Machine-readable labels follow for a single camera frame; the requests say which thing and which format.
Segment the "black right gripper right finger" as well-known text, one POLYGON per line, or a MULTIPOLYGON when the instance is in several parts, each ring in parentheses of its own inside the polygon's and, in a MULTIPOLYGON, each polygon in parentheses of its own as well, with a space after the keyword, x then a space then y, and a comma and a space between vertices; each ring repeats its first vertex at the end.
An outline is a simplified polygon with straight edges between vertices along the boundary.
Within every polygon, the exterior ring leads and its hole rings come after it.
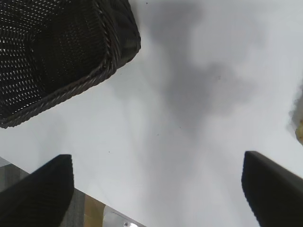
POLYGON ((262 227, 303 225, 303 180, 256 151, 246 151, 241 185, 262 227))

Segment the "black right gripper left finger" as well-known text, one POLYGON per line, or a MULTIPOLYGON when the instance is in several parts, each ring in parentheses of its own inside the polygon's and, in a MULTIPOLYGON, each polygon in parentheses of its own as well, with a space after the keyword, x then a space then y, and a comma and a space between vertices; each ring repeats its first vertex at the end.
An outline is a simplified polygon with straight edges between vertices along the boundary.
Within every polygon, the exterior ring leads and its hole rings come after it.
POLYGON ((0 193, 0 225, 58 227, 73 193, 71 155, 58 155, 0 193))

